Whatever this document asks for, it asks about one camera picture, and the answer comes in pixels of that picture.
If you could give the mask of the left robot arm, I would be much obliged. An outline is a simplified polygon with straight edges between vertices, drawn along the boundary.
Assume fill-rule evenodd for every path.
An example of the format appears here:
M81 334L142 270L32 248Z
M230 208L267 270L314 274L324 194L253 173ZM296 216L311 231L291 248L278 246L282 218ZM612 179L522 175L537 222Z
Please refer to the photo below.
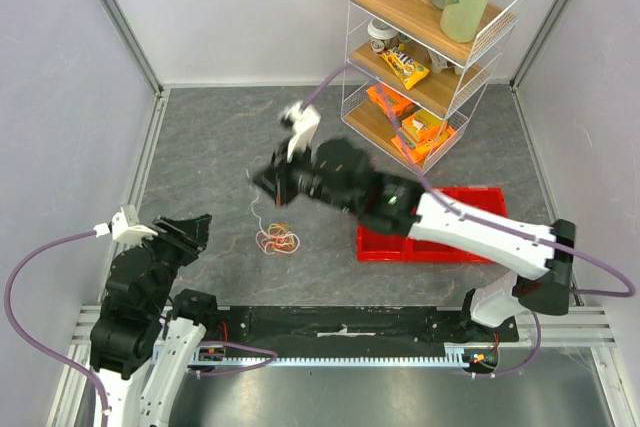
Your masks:
M90 365L105 390L109 426L166 426L188 364L219 329L215 296L171 293L178 271L206 249L212 217L140 223L127 205L110 233L124 245L111 263L98 320L90 332Z

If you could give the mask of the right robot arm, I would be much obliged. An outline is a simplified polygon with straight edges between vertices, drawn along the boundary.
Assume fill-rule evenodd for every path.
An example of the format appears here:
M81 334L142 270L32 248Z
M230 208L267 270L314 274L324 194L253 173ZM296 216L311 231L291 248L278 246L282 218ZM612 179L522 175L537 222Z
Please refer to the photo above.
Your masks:
M467 339L483 339L524 311L564 316L576 227L519 223L458 201L409 178L374 168L369 155L345 138L290 152L281 144L251 182L283 207L305 195L355 217L380 235L452 247L507 268L502 278L470 290L458 315Z

